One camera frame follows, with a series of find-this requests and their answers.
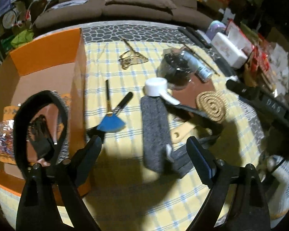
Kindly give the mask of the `shiny foil candy bag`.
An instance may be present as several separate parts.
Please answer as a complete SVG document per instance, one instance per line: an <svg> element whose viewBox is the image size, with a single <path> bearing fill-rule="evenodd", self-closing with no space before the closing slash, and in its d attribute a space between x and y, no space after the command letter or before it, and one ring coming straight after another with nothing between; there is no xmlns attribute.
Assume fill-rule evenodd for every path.
<svg viewBox="0 0 289 231"><path fill-rule="evenodd" d="M13 119L0 122L0 155L11 158L14 158L13 123Z"/></svg>

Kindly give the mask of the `orange knit towel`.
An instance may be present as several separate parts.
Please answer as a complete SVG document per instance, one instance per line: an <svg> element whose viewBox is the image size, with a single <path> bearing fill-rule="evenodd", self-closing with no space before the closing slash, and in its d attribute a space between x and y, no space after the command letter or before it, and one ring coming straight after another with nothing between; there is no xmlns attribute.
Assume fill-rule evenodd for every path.
<svg viewBox="0 0 289 231"><path fill-rule="evenodd" d="M0 157L13 160L18 167L31 163L49 167L68 157L68 114L71 95L59 95L44 90L30 96L21 106L6 106L0 122L3 133L12 137L0 137Z"/></svg>

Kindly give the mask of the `black hair clip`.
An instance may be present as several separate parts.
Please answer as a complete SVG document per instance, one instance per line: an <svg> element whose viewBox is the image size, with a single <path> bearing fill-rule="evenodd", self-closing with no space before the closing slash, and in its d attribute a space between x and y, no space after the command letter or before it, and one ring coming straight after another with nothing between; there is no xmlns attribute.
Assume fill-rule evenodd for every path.
<svg viewBox="0 0 289 231"><path fill-rule="evenodd" d="M30 123L28 137L37 158L50 161L54 156L54 142L45 115L39 115Z"/></svg>

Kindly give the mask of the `brown plastic packet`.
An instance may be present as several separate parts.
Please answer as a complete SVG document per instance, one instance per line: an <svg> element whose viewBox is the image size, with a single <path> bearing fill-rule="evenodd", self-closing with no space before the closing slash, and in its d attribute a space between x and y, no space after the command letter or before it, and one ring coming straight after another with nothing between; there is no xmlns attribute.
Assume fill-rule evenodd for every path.
<svg viewBox="0 0 289 231"><path fill-rule="evenodd" d="M59 109L51 103L30 120L27 131L27 158L30 163L39 163L44 167L51 165L54 145L60 136L59 119Z"/></svg>

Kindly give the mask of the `white tissue box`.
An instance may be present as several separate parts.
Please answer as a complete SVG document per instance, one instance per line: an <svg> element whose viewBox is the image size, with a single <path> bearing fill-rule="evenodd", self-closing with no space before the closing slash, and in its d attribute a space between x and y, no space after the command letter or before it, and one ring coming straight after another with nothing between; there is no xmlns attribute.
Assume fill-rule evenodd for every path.
<svg viewBox="0 0 289 231"><path fill-rule="evenodd" d="M247 61L245 53L238 49L226 35L220 32L214 36L211 45L232 68L239 69Z"/></svg>

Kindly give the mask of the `white spray bottle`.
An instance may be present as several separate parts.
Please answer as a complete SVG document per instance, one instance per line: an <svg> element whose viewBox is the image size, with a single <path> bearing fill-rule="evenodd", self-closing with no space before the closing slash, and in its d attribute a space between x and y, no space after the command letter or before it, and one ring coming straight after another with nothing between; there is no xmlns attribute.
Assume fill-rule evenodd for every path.
<svg viewBox="0 0 289 231"><path fill-rule="evenodd" d="M191 71L194 72L202 82L208 82L211 79L213 75L212 70L203 64L192 53L183 50L182 55L183 58L187 61L187 65Z"/></svg>

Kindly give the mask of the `blue fan brush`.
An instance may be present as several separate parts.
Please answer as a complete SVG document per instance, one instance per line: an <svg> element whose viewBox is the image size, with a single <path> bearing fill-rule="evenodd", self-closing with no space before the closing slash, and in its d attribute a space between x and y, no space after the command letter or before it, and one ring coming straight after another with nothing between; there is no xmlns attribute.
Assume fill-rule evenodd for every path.
<svg viewBox="0 0 289 231"><path fill-rule="evenodd" d="M134 94L128 92L119 104L113 109L112 116L105 116L99 125L87 130L88 137L99 136L104 142L106 133L117 132L125 127L125 122L118 117L118 114L133 98Z"/></svg>

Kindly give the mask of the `long thin black brush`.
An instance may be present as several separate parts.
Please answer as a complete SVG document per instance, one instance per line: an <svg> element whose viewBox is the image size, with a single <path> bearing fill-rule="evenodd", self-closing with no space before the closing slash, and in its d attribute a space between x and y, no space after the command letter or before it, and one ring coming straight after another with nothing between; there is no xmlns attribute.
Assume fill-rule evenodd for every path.
<svg viewBox="0 0 289 231"><path fill-rule="evenodd" d="M203 59L198 53L196 53L193 49L191 49L187 44L182 42L181 40L178 40L183 46L185 46L192 54L194 54L196 57L201 59L216 75L220 76L220 74L205 60Z"/></svg>

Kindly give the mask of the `black remote control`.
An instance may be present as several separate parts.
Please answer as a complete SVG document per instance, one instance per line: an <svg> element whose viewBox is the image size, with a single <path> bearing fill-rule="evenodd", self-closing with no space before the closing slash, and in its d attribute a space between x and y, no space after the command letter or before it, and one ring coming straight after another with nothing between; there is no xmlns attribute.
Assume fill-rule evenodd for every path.
<svg viewBox="0 0 289 231"><path fill-rule="evenodd" d="M181 32L183 35L185 35L187 38L189 38L197 46L199 46L201 48L206 48L206 49L211 48L210 44L205 43L204 40L200 40L193 33L189 32L186 28L178 27L178 31Z"/></svg>

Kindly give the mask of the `clear dome black container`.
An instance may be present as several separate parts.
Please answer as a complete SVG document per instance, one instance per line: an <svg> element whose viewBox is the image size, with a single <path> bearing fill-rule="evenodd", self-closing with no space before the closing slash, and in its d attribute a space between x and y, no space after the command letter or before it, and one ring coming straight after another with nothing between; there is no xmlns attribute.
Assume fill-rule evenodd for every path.
<svg viewBox="0 0 289 231"><path fill-rule="evenodd" d="M182 49L164 49L162 60L156 70L156 75L167 80L167 86L172 90L183 90L191 81L193 70L184 57Z"/></svg>

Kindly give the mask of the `grey knit headband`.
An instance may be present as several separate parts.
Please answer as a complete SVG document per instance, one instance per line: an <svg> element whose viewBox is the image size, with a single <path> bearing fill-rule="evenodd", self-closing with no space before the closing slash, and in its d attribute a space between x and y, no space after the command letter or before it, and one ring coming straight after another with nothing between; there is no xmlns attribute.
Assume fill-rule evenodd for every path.
<svg viewBox="0 0 289 231"><path fill-rule="evenodd" d="M185 145L177 150L172 148L168 113L193 115L201 126L209 128L213 135L198 140L205 149L216 142L223 130L223 126L209 119L205 112L187 105L172 105L160 97L143 96L140 108L144 166L158 174L176 174L183 178L193 168Z"/></svg>

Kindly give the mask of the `white scoop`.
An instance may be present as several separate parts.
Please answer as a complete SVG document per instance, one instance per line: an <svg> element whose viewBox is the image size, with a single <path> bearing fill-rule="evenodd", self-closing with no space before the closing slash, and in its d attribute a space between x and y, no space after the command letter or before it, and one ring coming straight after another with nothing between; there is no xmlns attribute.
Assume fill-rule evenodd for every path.
<svg viewBox="0 0 289 231"><path fill-rule="evenodd" d="M150 97L161 97L172 105L179 105L180 101L172 97L167 91L167 80L161 77L149 78L145 81L144 92Z"/></svg>

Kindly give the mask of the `gold hair claw clip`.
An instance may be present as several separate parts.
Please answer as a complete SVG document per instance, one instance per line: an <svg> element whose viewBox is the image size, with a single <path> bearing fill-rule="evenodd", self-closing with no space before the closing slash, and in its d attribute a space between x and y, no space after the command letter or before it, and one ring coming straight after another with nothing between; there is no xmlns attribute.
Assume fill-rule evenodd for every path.
<svg viewBox="0 0 289 231"><path fill-rule="evenodd" d="M122 69L126 70L132 65L149 62L149 59L136 51L126 39L122 38L122 41L128 47L128 50L119 56L119 62Z"/></svg>

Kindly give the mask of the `brown sofa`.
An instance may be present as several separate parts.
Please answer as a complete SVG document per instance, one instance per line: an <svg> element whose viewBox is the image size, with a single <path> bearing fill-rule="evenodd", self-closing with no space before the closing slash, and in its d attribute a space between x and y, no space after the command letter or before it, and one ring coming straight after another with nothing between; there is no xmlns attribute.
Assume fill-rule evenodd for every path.
<svg viewBox="0 0 289 231"><path fill-rule="evenodd" d="M135 5L106 5L105 0L58 0L35 21L39 30L65 27L82 21L148 20L195 26L206 30L213 19L197 9L197 0L171 0L177 9L160 9Z"/></svg>

